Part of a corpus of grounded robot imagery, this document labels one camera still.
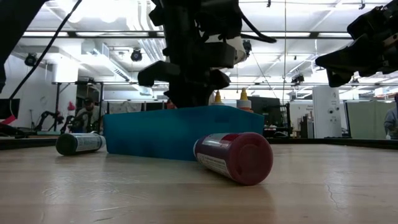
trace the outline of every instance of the yellow bottle cap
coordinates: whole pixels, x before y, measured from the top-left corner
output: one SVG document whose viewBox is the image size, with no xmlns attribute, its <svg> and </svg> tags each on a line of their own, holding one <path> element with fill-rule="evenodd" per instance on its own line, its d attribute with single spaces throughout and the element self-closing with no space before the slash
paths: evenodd
<svg viewBox="0 0 398 224">
<path fill-rule="evenodd" d="M 216 98 L 215 98 L 214 102 L 221 103 L 221 95 L 220 95 L 220 91 L 218 91 L 218 90 L 216 92 Z"/>
<path fill-rule="evenodd" d="M 242 88 L 241 99 L 240 100 L 249 100 L 248 99 L 248 94 L 246 93 L 246 88 Z"/>
</svg>

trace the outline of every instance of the red cap bottle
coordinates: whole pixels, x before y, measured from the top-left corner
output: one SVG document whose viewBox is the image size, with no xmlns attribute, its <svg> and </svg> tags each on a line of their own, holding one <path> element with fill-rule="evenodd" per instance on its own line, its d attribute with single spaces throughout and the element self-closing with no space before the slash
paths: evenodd
<svg viewBox="0 0 398 224">
<path fill-rule="evenodd" d="M 274 160 L 268 141 L 257 133 L 211 134 L 195 143 L 193 153 L 205 167 L 243 185 L 262 182 Z"/>
</svg>

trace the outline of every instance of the bottle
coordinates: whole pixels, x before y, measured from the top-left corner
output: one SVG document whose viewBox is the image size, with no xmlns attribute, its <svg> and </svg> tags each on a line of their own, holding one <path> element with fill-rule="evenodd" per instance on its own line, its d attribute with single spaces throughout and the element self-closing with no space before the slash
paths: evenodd
<svg viewBox="0 0 398 224">
<path fill-rule="evenodd" d="M 224 105 L 223 102 L 221 102 L 221 95 L 220 95 L 220 91 L 216 92 L 216 97 L 214 102 L 212 103 L 212 105 Z"/>
<path fill-rule="evenodd" d="M 236 107 L 253 113 L 253 110 L 251 110 L 251 101 L 248 99 L 248 94 L 246 93 L 246 88 L 242 88 L 241 98 L 236 100 Z"/>
<path fill-rule="evenodd" d="M 270 144 L 257 133 L 211 134 L 195 143 L 193 153 L 205 167 L 242 185 L 262 182 L 274 160 Z"/>
<path fill-rule="evenodd" d="M 63 156 L 95 152 L 106 145 L 104 136 L 96 133 L 66 133 L 57 139 L 55 147 Z"/>
</svg>

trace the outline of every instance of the wooden table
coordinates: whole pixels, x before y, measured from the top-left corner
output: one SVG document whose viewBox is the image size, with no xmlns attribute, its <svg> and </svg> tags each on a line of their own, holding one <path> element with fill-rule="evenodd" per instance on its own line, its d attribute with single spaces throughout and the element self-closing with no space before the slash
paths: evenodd
<svg viewBox="0 0 398 224">
<path fill-rule="evenodd" d="M 398 151 L 273 147 L 274 168 L 253 187 L 196 162 L 0 151 L 1 223 L 398 222 Z"/>
</svg>

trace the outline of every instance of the blue plastic bin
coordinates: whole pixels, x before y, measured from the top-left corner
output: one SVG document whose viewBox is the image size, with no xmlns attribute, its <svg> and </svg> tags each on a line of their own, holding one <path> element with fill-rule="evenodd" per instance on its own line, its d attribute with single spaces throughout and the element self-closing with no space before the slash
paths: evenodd
<svg viewBox="0 0 398 224">
<path fill-rule="evenodd" d="M 195 161 L 197 139 L 214 133 L 262 134 L 264 117 L 231 106 L 107 114 L 109 153 Z"/>
</svg>

